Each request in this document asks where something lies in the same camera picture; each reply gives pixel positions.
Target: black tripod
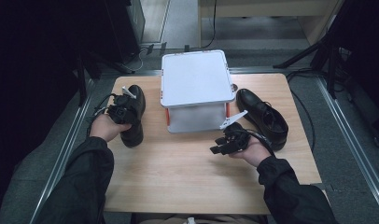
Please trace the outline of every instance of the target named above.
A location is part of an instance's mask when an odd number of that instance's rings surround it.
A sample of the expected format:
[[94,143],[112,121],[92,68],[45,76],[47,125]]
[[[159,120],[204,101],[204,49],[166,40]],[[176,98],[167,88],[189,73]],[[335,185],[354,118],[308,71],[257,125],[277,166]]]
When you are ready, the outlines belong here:
[[314,70],[321,70],[326,63],[326,61],[329,61],[329,70],[328,70],[328,80],[327,80],[327,90],[331,97],[335,99],[335,92],[334,92],[334,79],[335,79],[335,70],[337,66],[337,62],[341,60],[341,57],[339,55],[338,51],[338,31],[341,29],[341,25],[343,23],[344,16],[347,14],[347,11],[349,10],[351,3],[353,0],[345,0],[341,9],[339,10],[334,22],[332,23],[331,27],[327,31],[327,33],[314,45],[311,47],[305,49],[301,53],[295,55],[294,57],[288,59],[287,61],[274,65],[274,68],[287,68],[294,64],[295,62],[299,61],[300,59],[308,56],[309,54],[313,53],[317,50],[316,55],[314,56],[313,60],[311,61],[311,68]]

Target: table top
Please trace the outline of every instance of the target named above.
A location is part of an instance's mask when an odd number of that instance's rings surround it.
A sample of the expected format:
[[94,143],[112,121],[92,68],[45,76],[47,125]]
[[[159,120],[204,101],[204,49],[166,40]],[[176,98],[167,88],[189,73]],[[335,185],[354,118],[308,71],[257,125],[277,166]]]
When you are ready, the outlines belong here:
[[[232,75],[232,83],[253,91],[282,114],[289,127],[288,140],[276,157],[289,161],[300,183],[321,183],[286,78],[282,74]],[[160,101],[161,76],[119,77],[112,92],[121,94],[122,86],[133,84],[146,96],[145,137],[135,148],[124,146],[119,136],[108,143],[115,168],[106,193],[106,211],[270,214],[256,168],[210,151],[222,131],[169,133]],[[230,110],[231,115],[239,113],[235,102],[230,103]],[[238,122],[255,129],[243,118]]]

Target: gray floor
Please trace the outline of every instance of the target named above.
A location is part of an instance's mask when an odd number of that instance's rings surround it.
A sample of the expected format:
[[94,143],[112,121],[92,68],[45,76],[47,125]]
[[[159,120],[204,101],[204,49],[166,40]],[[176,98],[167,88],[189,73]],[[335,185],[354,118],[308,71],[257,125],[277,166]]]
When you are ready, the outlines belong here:
[[[171,0],[162,34],[162,42],[167,43],[165,53],[182,52],[185,45],[196,47],[196,20],[196,1]],[[203,20],[203,23],[205,44],[210,41],[211,26],[208,19]],[[272,65],[283,62],[309,46],[295,18],[218,19],[216,30],[217,41],[213,42],[211,49],[225,51],[232,73],[288,74],[289,70],[273,69]],[[295,63],[290,70],[307,67],[312,56]],[[161,55],[157,49],[149,55],[143,54],[142,58],[143,66],[137,71],[138,75],[153,75],[154,70],[161,69]],[[135,68],[140,64],[139,61],[134,61],[128,66]],[[91,83],[88,88],[91,92],[90,109],[85,110],[85,117],[110,93],[115,78],[121,76],[107,68],[104,71],[102,79]],[[362,162],[354,153],[351,147],[353,144],[345,139],[342,127],[331,112],[328,97],[323,94],[323,88],[320,88],[322,82],[314,73],[307,75],[309,77],[293,78],[289,86],[299,96],[314,123],[314,157],[331,208],[340,223],[379,223],[379,200],[371,188],[372,182],[365,177],[367,174],[361,169]],[[341,106],[348,125],[366,155],[366,162],[379,178],[379,148],[373,143],[371,132],[356,108],[346,100],[346,93],[339,92],[337,97],[338,100],[334,103]],[[300,101],[295,101],[309,144],[312,145],[315,140],[312,137],[312,126]],[[76,147],[84,140],[88,125],[84,120],[79,121],[74,138],[68,138],[72,124],[81,112],[77,102],[76,95],[56,121],[43,145],[19,165],[5,196],[0,223],[29,223],[60,153]],[[105,213],[105,218],[107,223],[129,223],[130,214]]]

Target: person's left hand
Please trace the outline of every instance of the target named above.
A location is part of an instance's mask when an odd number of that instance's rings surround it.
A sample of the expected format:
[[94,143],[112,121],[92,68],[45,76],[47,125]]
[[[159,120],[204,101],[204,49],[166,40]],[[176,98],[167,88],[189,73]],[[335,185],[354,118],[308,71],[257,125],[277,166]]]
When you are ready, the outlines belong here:
[[100,115],[91,125],[90,137],[101,137],[106,142],[113,140],[120,132],[129,130],[132,124],[117,124],[107,114]]

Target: black shoe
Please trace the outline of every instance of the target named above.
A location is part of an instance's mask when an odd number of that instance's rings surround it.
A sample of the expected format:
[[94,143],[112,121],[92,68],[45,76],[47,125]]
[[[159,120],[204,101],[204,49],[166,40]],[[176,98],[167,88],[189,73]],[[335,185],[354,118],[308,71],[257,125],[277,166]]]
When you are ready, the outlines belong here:
[[240,112],[247,110],[245,119],[250,121],[272,142],[272,150],[281,149],[287,141],[288,125],[283,116],[254,92],[241,89],[236,93],[236,103]]
[[132,127],[120,133],[120,139],[126,147],[136,147],[143,142],[143,125],[141,118],[146,110],[146,98],[141,88],[132,85],[128,91],[135,95],[123,94],[114,99],[114,105],[108,108],[108,114],[116,123],[131,123]]
[[210,147],[214,154],[230,154],[236,151],[245,150],[248,147],[250,135],[259,139],[263,146],[274,156],[271,148],[271,142],[262,134],[246,130],[238,122],[234,122],[224,130],[224,137],[216,139],[216,147]]

